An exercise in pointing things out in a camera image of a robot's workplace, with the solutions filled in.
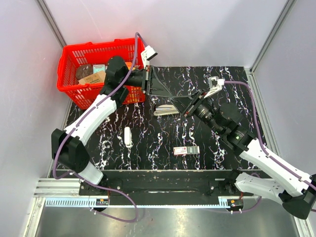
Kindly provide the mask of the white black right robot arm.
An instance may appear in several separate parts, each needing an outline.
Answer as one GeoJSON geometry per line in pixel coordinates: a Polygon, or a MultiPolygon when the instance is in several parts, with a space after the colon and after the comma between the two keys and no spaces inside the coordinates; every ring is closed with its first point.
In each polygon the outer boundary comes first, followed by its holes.
{"type": "Polygon", "coordinates": [[[223,103],[216,108],[203,91],[194,96],[173,96],[171,103],[185,117],[196,116],[206,124],[235,156],[260,168],[271,180],[233,171],[222,188],[235,196],[252,193],[279,203],[289,214],[306,220],[316,202],[316,177],[303,172],[277,156],[240,122],[236,105],[223,103]]]}

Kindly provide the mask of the staple box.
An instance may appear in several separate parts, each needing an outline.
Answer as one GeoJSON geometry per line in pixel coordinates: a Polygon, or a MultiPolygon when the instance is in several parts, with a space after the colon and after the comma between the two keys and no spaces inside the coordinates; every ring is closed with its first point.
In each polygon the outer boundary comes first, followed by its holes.
{"type": "Polygon", "coordinates": [[[174,147],[173,154],[175,156],[198,155],[200,154],[200,149],[199,146],[174,147]]]}

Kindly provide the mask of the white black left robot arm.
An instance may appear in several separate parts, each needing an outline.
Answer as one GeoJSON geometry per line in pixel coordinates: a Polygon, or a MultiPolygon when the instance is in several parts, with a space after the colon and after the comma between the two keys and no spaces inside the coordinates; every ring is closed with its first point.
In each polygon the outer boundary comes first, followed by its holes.
{"type": "Polygon", "coordinates": [[[106,192],[103,173],[90,161],[85,145],[93,132],[114,113],[129,94],[128,86],[141,87],[141,94],[170,97],[170,90],[157,76],[155,67],[133,70],[120,56],[108,61],[105,83],[90,107],[64,130],[51,134],[52,158],[88,182],[96,195],[106,192]]]}

